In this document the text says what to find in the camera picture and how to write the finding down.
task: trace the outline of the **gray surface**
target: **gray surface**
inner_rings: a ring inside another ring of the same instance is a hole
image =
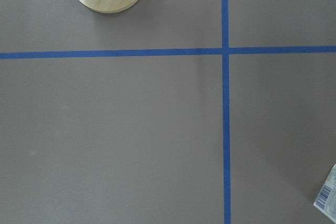
[[[336,0],[229,0],[230,46],[335,45]]]
[[[336,163],[336,54],[230,58],[232,223],[331,223],[313,206]]]
[[[0,51],[221,47],[221,0],[140,0],[100,14],[78,0],[0,0]]]
[[[0,61],[0,223],[222,223],[220,58]]]

